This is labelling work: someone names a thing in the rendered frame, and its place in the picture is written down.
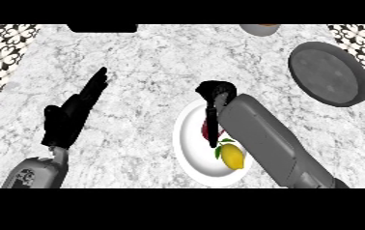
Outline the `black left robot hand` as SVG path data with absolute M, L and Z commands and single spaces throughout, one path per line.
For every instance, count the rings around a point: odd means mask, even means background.
M 74 144 L 106 86 L 106 67 L 102 67 L 81 92 L 68 98 L 62 106 L 46 106 L 44 137 L 41 140 L 44 146 L 68 149 Z

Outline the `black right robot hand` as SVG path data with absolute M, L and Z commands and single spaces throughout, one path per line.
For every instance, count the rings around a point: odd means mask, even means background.
M 195 92 L 207 102 L 205 123 L 208 130 L 208 142 L 210 147 L 216 148 L 219 142 L 219 114 L 236 97 L 236 88 L 227 81 L 208 80 L 199 83 L 199 86 L 195 88 Z

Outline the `white round plate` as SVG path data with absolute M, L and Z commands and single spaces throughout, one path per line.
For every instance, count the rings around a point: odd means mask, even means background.
M 223 144 L 233 144 L 242 151 L 244 168 L 229 169 L 223 160 L 216 158 L 219 151 L 211 148 L 201 131 L 205 107 L 205 101 L 196 100 L 183 108 L 174 124 L 173 147 L 182 169 L 190 179 L 207 187 L 229 187 L 247 175 L 254 159 L 223 128 L 219 128 L 219 140 Z

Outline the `dark grey pan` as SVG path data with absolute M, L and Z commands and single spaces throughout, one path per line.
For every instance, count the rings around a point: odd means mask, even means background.
M 288 57 L 288 70 L 306 94 L 335 107 L 365 102 L 365 67 L 337 46 L 301 43 Z

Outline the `yellow lemon with leaves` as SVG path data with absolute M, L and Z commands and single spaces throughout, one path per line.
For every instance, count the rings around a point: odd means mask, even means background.
M 230 170 L 244 168 L 245 155 L 239 147 L 235 145 L 235 141 L 232 139 L 224 138 L 219 141 L 216 148 L 216 158 L 223 160 L 223 164 Z

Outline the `grey bowl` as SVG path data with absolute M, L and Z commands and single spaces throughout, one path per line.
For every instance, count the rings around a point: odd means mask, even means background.
M 242 30 L 258 37 L 270 36 L 279 29 L 279 24 L 241 24 Z

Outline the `black appliance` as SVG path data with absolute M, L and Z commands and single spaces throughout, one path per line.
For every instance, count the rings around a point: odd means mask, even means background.
M 68 28 L 75 33 L 134 33 L 137 24 L 68 24 Z

